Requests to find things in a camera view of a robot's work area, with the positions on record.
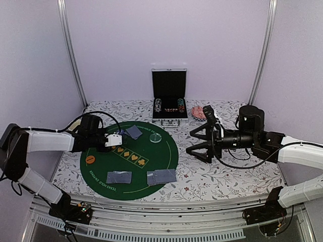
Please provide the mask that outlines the orange big blind button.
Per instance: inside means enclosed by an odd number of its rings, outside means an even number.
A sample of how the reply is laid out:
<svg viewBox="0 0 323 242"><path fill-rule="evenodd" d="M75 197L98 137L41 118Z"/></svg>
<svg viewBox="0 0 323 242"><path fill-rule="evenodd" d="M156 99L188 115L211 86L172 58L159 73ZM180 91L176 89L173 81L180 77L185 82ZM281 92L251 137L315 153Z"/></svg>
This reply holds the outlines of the orange big blind button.
<svg viewBox="0 0 323 242"><path fill-rule="evenodd" d="M93 164L95 162L95 157L93 155L89 155L85 159L86 164Z"/></svg>

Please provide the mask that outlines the blue playing card deck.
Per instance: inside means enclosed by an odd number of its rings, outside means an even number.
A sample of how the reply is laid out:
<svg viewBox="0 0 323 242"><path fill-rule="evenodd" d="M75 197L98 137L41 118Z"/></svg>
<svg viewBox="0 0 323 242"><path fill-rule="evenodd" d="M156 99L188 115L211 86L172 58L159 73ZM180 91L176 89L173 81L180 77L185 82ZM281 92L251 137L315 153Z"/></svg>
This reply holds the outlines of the blue playing card deck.
<svg viewBox="0 0 323 242"><path fill-rule="evenodd" d="M136 125L133 125L132 127L126 129L126 134L132 139L137 140L142 135L142 132Z"/></svg>

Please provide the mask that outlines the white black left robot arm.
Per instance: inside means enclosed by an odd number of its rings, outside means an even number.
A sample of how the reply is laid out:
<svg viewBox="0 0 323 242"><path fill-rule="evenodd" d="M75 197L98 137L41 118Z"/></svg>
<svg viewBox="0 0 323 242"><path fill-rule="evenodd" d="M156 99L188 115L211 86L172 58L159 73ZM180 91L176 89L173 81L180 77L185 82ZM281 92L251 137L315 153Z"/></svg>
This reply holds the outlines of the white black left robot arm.
<svg viewBox="0 0 323 242"><path fill-rule="evenodd" d="M64 219L70 219L75 215L71 197L32 169L27 163L27 155L43 151L77 153L90 148L109 152L121 144L122 137L118 133L110 134L99 124L79 124L72 130L22 128L9 124L1 137L1 180L8 179L30 190L55 205L55 210Z"/></svg>

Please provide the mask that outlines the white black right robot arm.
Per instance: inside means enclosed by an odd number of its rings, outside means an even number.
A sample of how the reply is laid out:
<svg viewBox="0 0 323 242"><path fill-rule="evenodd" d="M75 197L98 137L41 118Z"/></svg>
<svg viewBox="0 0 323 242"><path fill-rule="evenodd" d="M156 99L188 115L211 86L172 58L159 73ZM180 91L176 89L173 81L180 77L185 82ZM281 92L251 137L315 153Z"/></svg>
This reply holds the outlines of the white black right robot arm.
<svg viewBox="0 0 323 242"><path fill-rule="evenodd" d="M211 163L213 158L220 161L224 149L250 149L262 163L294 163L322 169L321 144L266 132L263 125L240 125L236 130L225 130L220 124L203 124L192 130L190 136L203 141L188 147L186 152L204 163ZM271 220L281 208L321 197L321 175L296 185L274 188L261 209L261 216Z"/></svg>

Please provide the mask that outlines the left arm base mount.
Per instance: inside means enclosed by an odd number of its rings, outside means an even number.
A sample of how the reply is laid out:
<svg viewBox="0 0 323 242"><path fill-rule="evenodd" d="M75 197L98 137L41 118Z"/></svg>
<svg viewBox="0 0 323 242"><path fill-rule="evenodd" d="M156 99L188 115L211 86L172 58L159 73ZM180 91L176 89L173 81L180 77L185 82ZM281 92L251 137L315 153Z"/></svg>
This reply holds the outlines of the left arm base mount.
<svg viewBox="0 0 323 242"><path fill-rule="evenodd" d="M89 225L92 219L93 210L86 202L78 204L71 203L71 197L63 193L57 204L50 204L49 215L60 218L62 221L72 221Z"/></svg>

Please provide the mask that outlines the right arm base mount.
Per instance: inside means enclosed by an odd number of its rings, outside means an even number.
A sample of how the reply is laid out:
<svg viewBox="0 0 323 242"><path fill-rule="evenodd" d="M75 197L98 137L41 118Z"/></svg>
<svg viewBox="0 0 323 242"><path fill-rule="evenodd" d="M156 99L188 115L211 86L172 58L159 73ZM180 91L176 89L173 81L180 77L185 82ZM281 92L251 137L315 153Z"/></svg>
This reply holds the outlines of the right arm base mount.
<svg viewBox="0 0 323 242"><path fill-rule="evenodd" d="M278 220L272 225L267 224L259 227L260 232L266 237L272 237L279 234L287 215L286 209L278 202L279 193L282 188L283 187L280 186L272 189L264 205L247 208L242 212L242 217L245 219L247 225L267 222L274 219Z"/></svg>

